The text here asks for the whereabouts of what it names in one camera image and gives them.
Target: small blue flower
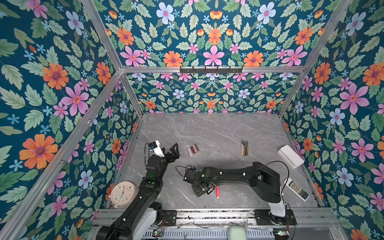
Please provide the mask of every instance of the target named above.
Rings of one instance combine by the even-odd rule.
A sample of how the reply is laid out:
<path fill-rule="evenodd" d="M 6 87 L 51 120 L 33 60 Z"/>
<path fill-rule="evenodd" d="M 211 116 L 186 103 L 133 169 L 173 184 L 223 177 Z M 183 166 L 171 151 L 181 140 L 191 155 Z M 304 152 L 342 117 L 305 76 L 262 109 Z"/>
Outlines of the small blue flower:
<path fill-rule="evenodd" d="M 65 185 L 64 187 L 68 187 L 70 185 L 70 182 L 72 182 L 72 180 L 70 180 L 70 178 L 68 178 L 67 180 L 64 181 Z"/>
<path fill-rule="evenodd" d="M 24 50 L 24 52 L 26 54 L 24 54 L 24 57 L 28 58 L 28 60 L 32 60 L 32 59 L 35 59 L 35 57 L 33 56 L 33 53 L 29 53 L 27 50 Z"/>
<path fill-rule="evenodd" d="M 20 117 L 16 117 L 14 114 L 12 114 L 12 117 L 7 117 L 7 120 L 10 120 L 12 121 L 11 124 L 15 124 L 15 123 L 19 123 L 19 121 L 17 119 L 19 119 Z"/>
<path fill-rule="evenodd" d="M 45 112 L 45 115 L 48 116 L 49 114 L 52 114 L 52 108 L 47 106 L 45 109 L 43 109 L 43 112 Z"/>
<path fill-rule="evenodd" d="M 122 15 L 121 13 L 119 13 L 119 18 L 120 18 L 121 21 L 123 21 L 123 20 L 125 19 L 124 17 L 125 17 L 124 15 Z"/>
<path fill-rule="evenodd" d="M 210 20 L 209 20 L 209 16 L 208 16 L 208 15 L 207 15 L 207 16 L 204 16 L 203 21 L 205 21 L 205 23 L 209 22 L 209 21 L 210 21 Z"/>
<path fill-rule="evenodd" d="M 83 75 L 83 77 L 86 77 L 88 73 L 85 71 L 85 69 L 83 69 L 83 71 L 81 72 L 81 74 Z"/>
<path fill-rule="evenodd" d="M 16 159 L 13 161 L 15 164 L 12 164 L 11 166 L 9 166 L 9 168 L 13 168 L 13 171 L 14 172 L 17 172 L 17 169 L 18 168 L 23 168 L 23 166 L 21 165 L 23 163 L 23 161 L 17 161 Z"/>
<path fill-rule="evenodd" d="M 47 132 L 50 132 L 51 130 L 49 130 L 49 125 L 47 126 L 44 126 L 44 125 L 40 125 L 40 127 L 42 128 L 42 130 L 40 130 L 40 133 L 44 133 L 44 135 L 47 134 Z"/>
<path fill-rule="evenodd" d="M 223 19 L 221 19 L 221 21 L 226 23 L 228 21 L 228 15 L 227 16 L 223 16 Z"/>
<path fill-rule="evenodd" d="M 67 233 L 70 231 L 70 227 L 69 226 L 65 226 L 64 227 L 64 231 L 61 232 L 61 234 L 64 234 L 64 235 L 67 235 Z"/>
<path fill-rule="evenodd" d="M 108 21 L 108 23 L 110 23 L 112 21 L 112 19 L 109 15 L 104 15 L 104 17 L 105 17 L 105 20 Z"/>

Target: remote control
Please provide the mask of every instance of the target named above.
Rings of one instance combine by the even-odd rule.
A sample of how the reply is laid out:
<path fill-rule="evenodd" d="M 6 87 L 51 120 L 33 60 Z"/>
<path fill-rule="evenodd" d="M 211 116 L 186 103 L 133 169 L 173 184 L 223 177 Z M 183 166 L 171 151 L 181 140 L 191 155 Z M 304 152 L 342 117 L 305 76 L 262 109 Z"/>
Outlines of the remote control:
<path fill-rule="evenodd" d="M 310 195 L 302 187 L 295 183 L 291 178 L 287 178 L 285 182 L 286 181 L 288 181 L 286 185 L 289 187 L 289 189 L 291 189 L 303 201 L 307 201 Z"/>

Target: orange flower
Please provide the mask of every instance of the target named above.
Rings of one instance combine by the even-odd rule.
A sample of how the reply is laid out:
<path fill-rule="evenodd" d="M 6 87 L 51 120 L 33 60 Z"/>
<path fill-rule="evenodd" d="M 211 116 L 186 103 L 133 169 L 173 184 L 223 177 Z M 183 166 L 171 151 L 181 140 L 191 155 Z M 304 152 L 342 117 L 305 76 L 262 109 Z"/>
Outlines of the orange flower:
<path fill-rule="evenodd" d="M 133 124 L 132 132 L 135 132 L 135 131 L 136 131 L 136 127 L 137 127 L 137 122 L 135 122 L 135 123 Z"/>
<path fill-rule="evenodd" d="M 209 101 L 207 103 L 207 107 L 210 108 L 210 109 L 214 108 L 215 107 L 215 102 L 214 101 Z"/>
<path fill-rule="evenodd" d="M 322 63 L 317 67 L 316 72 L 314 73 L 315 82 L 317 84 L 323 84 L 328 81 L 329 74 L 331 74 L 331 69 L 329 68 L 331 65 L 329 63 Z"/>
<path fill-rule="evenodd" d="M 109 67 L 104 62 L 97 64 L 96 73 L 99 75 L 100 82 L 103 82 L 103 84 L 109 82 L 111 73 L 109 72 Z"/>
<path fill-rule="evenodd" d="M 118 18 L 118 14 L 117 14 L 116 12 L 114 12 L 114 11 L 109 11 L 108 13 L 109 13 L 109 15 L 110 15 L 113 19 Z"/>
<path fill-rule="evenodd" d="M 272 101 L 270 101 L 270 102 L 267 102 L 266 104 L 265 104 L 265 106 L 267 107 L 267 108 L 274 108 L 274 107 L 276 107 L 276 105 L 277 105 L 277 102 L 276 101 L 274 101 L 274 100 L 272 100 Z"/>
<path fill-rule="evenodd" d="M 368 240 L 368 237 L 364 235 L 359 229 L 352 229 L 351 238 L 353 240 Z"/>
<path fill-rule="evenodd" d="M 48 86 L 60 90 L 65 87 L 69 78 L 67 77 L 67 70 L 63 70 L 63 66 L 60 64 L 50 63 L 49 68 L 43 68 L 43 79 L 48 82 Z"/>
<path fill-rule="evenodd" d="M 313 149 L 313 142 L 311 139 L 309 138 L 306 138 L 303 142 L 303 147 L 305 150 L 307 150 L 308 152 L 311 151 Z"/>
<path fill-rule="evenodd" d="M 233 30 L 228 28 L 227 31 L 225 32 L 225 34 L 227 36 L 232 36 L 233 35 Z"/>
<path fill-rule="evenodd" d="M 113 187 L 114 187 L 114 184 L 111 183 L 111 184 L 109 185 L 109 188 L 108 188 L 107 191 L 106 191 L 105 201 L 108 201 L 108 198 L 109 198 L 109 196 L 111 195 L 111 191 L 112 191 Z"/>
<path fill-rule="evenodd" d="M 302 31 L 300 31 L 295 40 L 297 45 L 303 45 L 304 43 L 308 42 L 310 40 L 310 37 L 312 37 L 312 28 L 304 28 Z"/>
<path fill-rule="evenodd" d="M 51 162 L 54 157 L 53 152 L 57 152 L 57 144 L 53 144 L 55 140 L 48 136 L 45 138 L 44 134 L 36 134 L 35 140 L 28 138 L 23 147 L 26 149 L 21 150 L 20 160 L 27 160 L 24 163 L 29 169 L 32 169 L 37 164 L 37 169 L 42 169 L 47 166 L 47 162 Z"/>
<path fill-rule="evenodd" d="M 200 29 L 199 31 L 197 31 L 197 35 L 203 36 L 204 35 L 204 30 Z"/>
<path fill-rule="evenodd" d="M 368 86 L 372 84 L 374 86 L 380 85 L 380 81 L 384 81 L 384 63 L 378 65 L 372 64 L 369 69 L 365 70 L 365 77 L 362 78 L 363 82 L 366 82 Z"/>
<path fill-rule="evenodd" d="M 214 28 L 208 34 L 208 37 L 209 37 L 208 41 L 212 43 L 212 45 L 216 45 L 218 42 L 220 42 L 221 33 L 217 28 Z"/>
<path fill-rule="evenodd" d="M 323 15 L 323 10 L 319 10 L 314 14 L 314 18 L 318 19 L 321 15 Z"/>
<path fill-rule="evenodd" d="M 147 108 L 149 108 L 149 109 L 155 109 L 155 108 L 156 108 L 156 104 L 155 104 L 154 102 L 152 102 L 152 101 L 147 101 L 147 102 L 145 103 L 145 106 L 146 106 Z"/>
<path fill-rule="evenodd" d="M 382 152 L 380 152 L 380 156 L 384 159 L 384 142 L 378 142 L 377 143 L 377 148 L 379 150 L 383 150 Z"/>
<path fill-rule="evenodd" d="M 260 63 L 264 61 L 264 58 L 262 58 L 264 55 L 262 53 L 259 53 L 259 51 L 254 51 L 252 53 L 248 53 L 247 57 L 244 58 L 244 66 L 246 67 L 255 67 L 260 66 Z"/>
<path fill-rule="evenodd" d="M 127 29 L 118 29 L 117 33 L 118 37 L 120 38 L 120 42 L 124 43 L 125 45 L 132 45 L 135 39 L 132 36 L 131 31 L 127 31 Z"/>
<path fill-rule="evenodd" d="M 289 125 L 288 125 L 288 123 L 284 122 L 284 126 L 285 126 L 285 129 L 287 129 L 287 131 L 289 132 Z"/>
<path fill-rule="evenodd" d="M 84 222 L 84 219 L 83 219 L 83 218 L 80 219 L 80 220 L 77 222 L 76 227 L 77 227 L 77 228 L 80 228 L 80 227 L 83 225 L 83 222 Z"/>
<path fill-rule="evenodd" d="M 180 57 L 179 53 L 170 51 L 169 53 L 166 53 L 164 57 L 164 63 L 167 64 L 167 67 L 181 67 L 183 59 Z"/>
<path fill-rule="evenodd" d="M 321 189 L 321 187 L 319 187 L 319 185 L 317 183 L 314 183 L 314 187 L 316 188 L 320 198 L 323 200 L 324 199 L 324 195 L 322 194 L 323 190 Z"/>

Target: metal grille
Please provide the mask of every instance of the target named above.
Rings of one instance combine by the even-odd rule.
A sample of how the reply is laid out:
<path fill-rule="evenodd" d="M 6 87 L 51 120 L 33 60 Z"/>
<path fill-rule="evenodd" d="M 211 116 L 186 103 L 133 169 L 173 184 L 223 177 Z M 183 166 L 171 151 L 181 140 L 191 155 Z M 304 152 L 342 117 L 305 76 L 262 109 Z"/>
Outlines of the metal grille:
<path fill-rule="evenodd" d="M 152 237 L 153 229 L 148 229 L 145 235 L 145 239 L 155 239 Z M 192 239 L 192 240 L 203 240 L 203 239 L 228 239 L 228 229 L 165 229 L 164 236 L 160 239 L 176 240 L 176 239 Z M 247 239 L 263 239 L 273 240 L 272 229 L 247 229 Z"/>

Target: marble surface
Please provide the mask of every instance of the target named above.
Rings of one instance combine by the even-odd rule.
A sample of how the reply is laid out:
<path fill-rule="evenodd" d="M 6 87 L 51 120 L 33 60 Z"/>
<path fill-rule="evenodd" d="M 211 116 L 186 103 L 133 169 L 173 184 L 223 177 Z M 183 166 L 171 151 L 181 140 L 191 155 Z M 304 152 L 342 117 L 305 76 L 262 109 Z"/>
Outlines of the marble surface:
<path fill-rule="evenodd" d="M 148 114 L 143 117 L 131 159 L 126 164 L 128 171 L 123 180 L 132 181 L 138 186 L 145 176 L 144 144 L 159 140 L 161 147 L 169 151 L 173 144 L 179 144 L 180 158 L 169 164 L 163 177 L 164 186 L 156 201 L 166 208 L 242 208 L 268 207 L 255 192 L 246 185 L 220 186 L 220 198 L 216 194 L 196 197 L 191 184 L 182 180 L 175 166 L 195 166 L 202 170 L 205 166 L 223 169 L 237 169 L 251 166 L 259 161 L 266 164 L 282 160 L 278 150 L 291 145 L 281 120 L 275 114 Z M 248 156 L 241 155 L 241 140 L 249 141 Z M 200 151 L 189 156 L 187 148 L 198 144 Z M 282 163 L 268 165 L 280 174 L 280 180 L 287 178 L 286 167 Z M 287 187 L 284 200 L 291 207 L 317 207 L 304 168 L 290 168 L 290 177 L 303 187 L 310 197 L 302 201 Z"/>

